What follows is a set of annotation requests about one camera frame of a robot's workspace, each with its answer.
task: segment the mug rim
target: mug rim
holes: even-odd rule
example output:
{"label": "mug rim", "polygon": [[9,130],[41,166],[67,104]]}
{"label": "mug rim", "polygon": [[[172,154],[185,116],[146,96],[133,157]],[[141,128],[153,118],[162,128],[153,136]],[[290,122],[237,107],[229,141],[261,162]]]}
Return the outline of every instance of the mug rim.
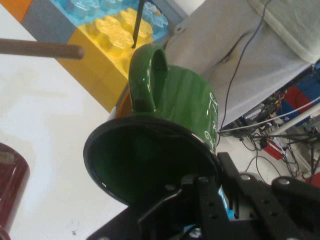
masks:
{"label": "mug rim", "polygon": [[91,147],[96,139],[98,139],[101,135],[105,134],[106,132],[110,130],[115,130],[117,128],[121,127],[145,127],[147,125],[154,125],[160,128],[169,129],[171,131],[175,131],[179,133],[182,137],[187,138],[189,141],[192,142],[192,144],[198,148],[198,151],[200,151],[203,156],[206,157],[206,159],[212,164],[213,166],[213,176],[215,178],[215,182],[218,186],[218,188],[221,185],[220,180],[220,164],[217,159],[217,156],[215,153],[210,149],[208,144],[203,141],[200,137],[198,137],[196,134],[194,134],[189,129],[176,124],[172,121],[154,117],[154,116],[147,116],[147,115],[133,115],[133,116],[127,116],[127,117],[120,117],[115,118],[109,121],[106,121],[105,123],[98,126],[87,138],[84,148],[83,148],[83,159],[84,159],[84,165],[86,170],[88,171],[90,177],[92,180],[108,195],[110,195],[112,198],[118,200],[119,202],[129,206],[129,203],[126,202],[124,199],[119,198],[116,196],[112,190],[103,183],[103,181],[99,178],[98,174],[96,173],[93,161],[90,159],[90,152]]}

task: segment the screw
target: screw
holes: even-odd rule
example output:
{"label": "screw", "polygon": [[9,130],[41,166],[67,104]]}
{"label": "screw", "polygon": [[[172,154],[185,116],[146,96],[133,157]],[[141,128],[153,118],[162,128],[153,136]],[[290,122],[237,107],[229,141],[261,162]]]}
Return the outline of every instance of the screw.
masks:
{"label": "screw", "polygon": [[290,183],[287,179],[284,179],[284,178],[280,178],[278,182],[282,185],[288,185]]}
{"label": "screw", "polygon": [[245,181],[251,179],[249,175],[245,175],[245,174],[244,174],[244,175],[240,175],[240,178],[241,178],[242,180],[245,180]]}
{"label": "screw", "polygon": [[167,184],[167,185],[165,185],[165,189],[168,191],[174,191],[174,190],[176,190],[176,186],[171,185],[171,184]]}
{"label": "screw", "polygon": [[199,182],[202,184],[206,184],[209,182],[209,179],[206,176],[199,177]]}

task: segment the wooden stick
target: wooden stick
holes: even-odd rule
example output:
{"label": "wooden stick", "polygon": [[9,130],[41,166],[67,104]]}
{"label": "wooden stick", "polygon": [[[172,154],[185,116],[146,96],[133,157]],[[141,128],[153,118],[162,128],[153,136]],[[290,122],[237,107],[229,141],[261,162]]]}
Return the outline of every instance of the wooden stick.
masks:
{"label": "wooden stick", "polygon": [[85,55],[85,51],[78,45],[0,38],[0,54],[82,59]]}

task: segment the mug handle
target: mug handle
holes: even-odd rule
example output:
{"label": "mug handle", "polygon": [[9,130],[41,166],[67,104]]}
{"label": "mug handle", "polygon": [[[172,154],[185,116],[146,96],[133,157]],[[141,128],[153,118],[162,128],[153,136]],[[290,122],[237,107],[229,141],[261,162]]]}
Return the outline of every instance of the mug handle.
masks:
{"label": "mug handle", "polygon": [[155,112],[157,101],[168,76],[168,64],[164,49],[157,44],[138,48],[129,68],[129,89],[135,112]]}

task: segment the red object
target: red object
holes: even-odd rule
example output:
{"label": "red object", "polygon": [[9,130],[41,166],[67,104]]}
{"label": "red object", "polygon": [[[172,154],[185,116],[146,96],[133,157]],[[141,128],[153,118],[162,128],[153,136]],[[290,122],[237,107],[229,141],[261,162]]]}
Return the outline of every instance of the red object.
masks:
{"label": "red object", "polygon": [[[297,86],[292,86],[288,89],[284,100],[291,105],[294,109],[298,109],[303,105],[310,103],[310,100],[306,97],[306,95],[300,91]],[[309,106],[304,107],[303,109],[299,110],[298,113],[302,114],[303,112],[307,111],[308,109],[312,108],[314,105],[310,104]]]}
{"label": "red object", "polygon": [[313,179],[312,179],[312,181],[311,181],[311,184],[312,184],[313,186],[316,186],[317,188],[320,188],[320,172],[318,172],[317,174],[315,174],[315,175],[313,176]]}
{"label": "red object", "polygon": [[283,156],[282,156],[281,148],[278,147],[270,139],[267,139],[266,141],[267,141],[268,146],[266,146],[263,150],[266,153],[268,153],[270,156],[274,157],[276,160],[282,159]]}
{"label": "red object", "polygon": [[9,231],[25,191],[30,169],[11,147],[0,143],[0,239],[10,240]]}

